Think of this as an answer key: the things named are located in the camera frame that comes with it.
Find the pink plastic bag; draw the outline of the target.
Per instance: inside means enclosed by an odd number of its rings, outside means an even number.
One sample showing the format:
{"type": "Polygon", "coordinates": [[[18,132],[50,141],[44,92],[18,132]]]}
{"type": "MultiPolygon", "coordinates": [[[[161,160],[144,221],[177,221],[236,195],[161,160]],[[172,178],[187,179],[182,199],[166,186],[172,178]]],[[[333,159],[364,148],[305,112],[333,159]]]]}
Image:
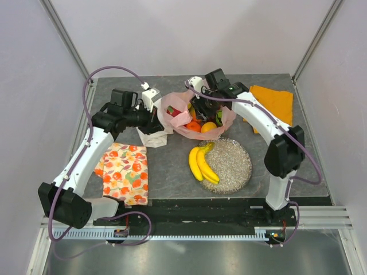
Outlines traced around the pink plastic bag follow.
{"type": "Polygon", "coordinates": [[[224,107],[220,110],[222,125],[207,132],[201,132],[203,121],[196,117],[197,112],[189,109],[189,101],[194,97],[190,90],[172,92],[161,98],[161,108],[158,114],[166,128],[194,140],[216,140],[233,124],[236,114],[224,107]]]}

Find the speckled glass plate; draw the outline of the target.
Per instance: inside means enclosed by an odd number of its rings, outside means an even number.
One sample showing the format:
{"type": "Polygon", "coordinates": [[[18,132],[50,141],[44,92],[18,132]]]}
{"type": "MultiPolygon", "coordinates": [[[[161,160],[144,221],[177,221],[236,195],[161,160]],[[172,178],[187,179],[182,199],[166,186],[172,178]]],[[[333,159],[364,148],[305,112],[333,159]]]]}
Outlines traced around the speckled glass plate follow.
{"type": "Polygon", "coordinates": [[[218,175],[218,184],[204,179],[201,186],[217,195],[229,195],[243,189],[252,176],[252,160],[247,150],[237,141],[222,137],[206,154],[209,167],[218,175]]]}

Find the yellow fake banana bunch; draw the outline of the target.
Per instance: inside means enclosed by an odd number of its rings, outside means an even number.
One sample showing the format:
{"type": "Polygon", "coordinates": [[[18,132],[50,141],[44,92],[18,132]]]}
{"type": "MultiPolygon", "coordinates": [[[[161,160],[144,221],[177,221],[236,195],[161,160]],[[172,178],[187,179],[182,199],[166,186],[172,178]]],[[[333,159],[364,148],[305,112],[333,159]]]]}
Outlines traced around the yellow fake banana bunch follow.
{"type": "Polygon", "coordinates": [[[206,154],[214,148],[214,143],[207,143],[202,147],[194,147],[191,149],[188,157],[189,167],[193,176],[200,182],[204,179],[212,184],[219,184],[220,178],[211,169],[206,161],[206,154]]]}

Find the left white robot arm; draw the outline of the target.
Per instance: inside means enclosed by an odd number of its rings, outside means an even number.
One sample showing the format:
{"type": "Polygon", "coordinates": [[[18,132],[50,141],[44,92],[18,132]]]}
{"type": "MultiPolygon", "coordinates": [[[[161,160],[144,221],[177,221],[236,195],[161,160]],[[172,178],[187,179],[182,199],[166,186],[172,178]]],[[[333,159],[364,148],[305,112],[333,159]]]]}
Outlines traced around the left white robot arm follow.
{"type": "Polygon", "coordinates": [[[92,117],[92,127],[62,172],[52,183],[41,183],[38,196],[50,222],[61,222],[75,229],[91,219],[106,218],[121,225],[126,212],[114,198],[83,198],[89,177],[107,149],[127,127],[138,127],[144,134],[163,130],[158,118],[160,91],[150,88],[141,94],[113,89],[111,99],[92,117]]]}

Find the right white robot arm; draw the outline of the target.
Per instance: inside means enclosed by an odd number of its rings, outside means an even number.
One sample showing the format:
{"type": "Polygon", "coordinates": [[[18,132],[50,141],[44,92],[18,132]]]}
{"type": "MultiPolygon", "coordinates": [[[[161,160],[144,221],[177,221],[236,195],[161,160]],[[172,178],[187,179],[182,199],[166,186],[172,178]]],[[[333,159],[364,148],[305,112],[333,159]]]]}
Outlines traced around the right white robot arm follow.
{"type": "Polygon", "coordinates": [[[246,119],[258,131],[267,145],[264,164],[270,173],[266,195],[269,207],[263,210],[263,220],[277,225],[283,219],[282,208],[289,199],[288,183],[296,175],[304,160],[304,131],[300,126],[291,127],[268,111],[241,82],[231,83],[222,69],[216,69],[204,78],[194,76],[185,86],[194,92],[193,107],[197,115],[210,118],[227,107],[246,119]]]}

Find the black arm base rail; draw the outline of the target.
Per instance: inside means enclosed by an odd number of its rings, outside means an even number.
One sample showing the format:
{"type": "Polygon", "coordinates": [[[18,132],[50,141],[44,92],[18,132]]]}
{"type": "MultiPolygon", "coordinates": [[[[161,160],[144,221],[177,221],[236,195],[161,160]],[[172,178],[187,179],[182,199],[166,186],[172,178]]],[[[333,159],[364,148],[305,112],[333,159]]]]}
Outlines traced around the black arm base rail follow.
{"type": "Polygon", "coordinates": [[[296,225],[296,211],[290,206],[273,211],[264,198],[196,198],[196,199],[153,199],[146,206],[127,207],[119,205],[117,215],[128,212],[127,217],[116,220],[97,219],[97,225],[146,225],[142,216],[145,213],[153,225],[178,222],[234,223],[241,226],[279,226],[296,225]]]}

